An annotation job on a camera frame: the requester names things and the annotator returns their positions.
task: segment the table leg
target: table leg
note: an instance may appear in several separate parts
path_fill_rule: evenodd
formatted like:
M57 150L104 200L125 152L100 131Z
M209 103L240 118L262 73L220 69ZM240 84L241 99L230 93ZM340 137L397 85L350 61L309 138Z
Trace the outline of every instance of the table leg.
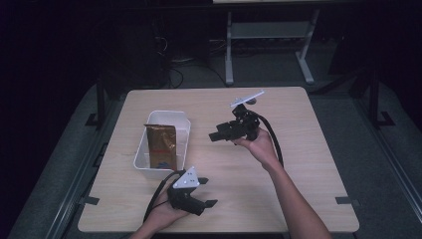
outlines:
M304 46L299 52L296 52L296 57L298 58L299 66L301 66L302 73L304 74L305 81L308 85L313 85L315 81L313 75L311 74L310 68L308 67L307 61L305 60L305 57L307 55L308 47L310 46L311 39L313 37L318 15L319 9L314 10L313 17L311 18L311 21L308 24Z
M226 51L226 84L233 85L233 69L232 69L232 13L227 16L227 51Z

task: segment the gray floor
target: gray floor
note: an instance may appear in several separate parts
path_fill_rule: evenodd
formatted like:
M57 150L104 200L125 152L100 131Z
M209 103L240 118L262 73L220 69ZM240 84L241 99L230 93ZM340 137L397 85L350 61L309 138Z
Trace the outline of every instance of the gray floor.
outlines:
M299 86L308 91L332 81L328 76L335 44L314 44L307 56L316 84L305 84L294 50L287 48L274 54L238 57L233 61L233 87ZM217 74L224 76L222 56L210 60L209 68L191 62L176 67L183 74L180 88L224 88ZM171 72L173 84L181 75ZM372 238L422 238L422 225L416 216L398 177L393 173L385 145L394 153L407 176L422 188L422 134L401 108L394 93L381 85L381 111L389 112L396 126L374 130L366 117L367 98L354 100L346 93L349 83L324 96L310 96L316 116L331 150L341 179L360 223L355 236ZM96 112L96 89L90 89L76 109L48 165L22 211L10 238L127 238L127 233L83 233L77 228L86 193L100 163L99 152L107 143L124 103L106 102L106 122L100 130L85 126L88 116ZM170 238L171 235L157 236ZM193 238L197 235L176 235ZM234 238L236 235L201 235ZM280 238L280 235L241 235L242 238ZM335 234L334 238L354 238L352 234Z

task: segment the table top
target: table top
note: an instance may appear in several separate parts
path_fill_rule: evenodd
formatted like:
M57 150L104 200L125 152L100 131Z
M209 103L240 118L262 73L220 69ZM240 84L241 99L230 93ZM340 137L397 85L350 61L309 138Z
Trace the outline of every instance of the table top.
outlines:
M146 90L130 92L112 133L90 197L79 222L85 232L135 231L159 180L146 179L133 166L144 123L153 111L186 112L191 122L185 168L194 165L208 177L192 196L218 199L201 216L189 215L164 232L288 231L268 173L242 146L212 142L216 125L233 120L229 104L261 88L207 90ZM337 204L347 193L326 144L306 91L263 88L248 110L266 118L282 149L285 169L331 232L353 232L359 223L350 204Z

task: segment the finger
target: finger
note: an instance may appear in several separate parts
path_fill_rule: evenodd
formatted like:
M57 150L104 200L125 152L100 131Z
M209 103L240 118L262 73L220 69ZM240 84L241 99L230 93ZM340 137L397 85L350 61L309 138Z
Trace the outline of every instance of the finger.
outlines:
M246 140L246 139L244 139L242 137L240 137L238 139L234 139L234 140L232 140L232 142L234 142L235 144L244 146L246 148L248 148L249 147L249 144L251 143L249 140Z

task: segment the white plastic bin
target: white plastic bin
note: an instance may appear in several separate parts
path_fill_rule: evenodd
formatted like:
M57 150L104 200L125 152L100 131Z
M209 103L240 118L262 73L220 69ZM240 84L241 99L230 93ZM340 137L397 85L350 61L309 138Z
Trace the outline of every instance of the white plastic bin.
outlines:
M184 167L187 143L190 133L190 121L187 119L186 113L155 111L149 114L147 123L174 125L176 127L177 170L182 170ZM162 180L171 172L173 172L171 169L150 168L146 128L143 130L142 139L140 140L139 148L137 149L133 165L135 168L139 169L146 178L150 179Z

